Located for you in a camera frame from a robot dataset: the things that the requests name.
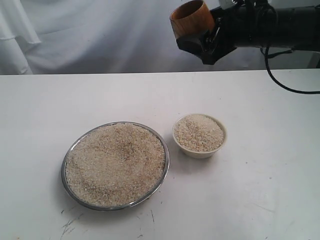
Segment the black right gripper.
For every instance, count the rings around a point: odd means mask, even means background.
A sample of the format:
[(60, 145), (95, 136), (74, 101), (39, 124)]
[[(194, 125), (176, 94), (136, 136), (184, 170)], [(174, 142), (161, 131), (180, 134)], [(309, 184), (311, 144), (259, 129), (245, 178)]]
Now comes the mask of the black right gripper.
[(203, 31), (176, 40), (180, 50), (198, 57), (204, 65), (214, 65), (237, 48), (250, 46), (250, 5), (236, 4), (210, 10), (215, 20), (212, 32)]

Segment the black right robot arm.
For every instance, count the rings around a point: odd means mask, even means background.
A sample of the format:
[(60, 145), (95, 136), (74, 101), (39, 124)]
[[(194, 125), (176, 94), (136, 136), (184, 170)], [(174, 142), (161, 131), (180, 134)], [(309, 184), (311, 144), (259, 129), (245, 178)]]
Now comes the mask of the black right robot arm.
[(274, 9), (265, 0), (240, 0), (227, 9), (210, 10), (212, 28), (177, 38), (180, 50), (214, 65), (236, 48), (287, 48), (293, 51), (320, 50), (320, 7)]

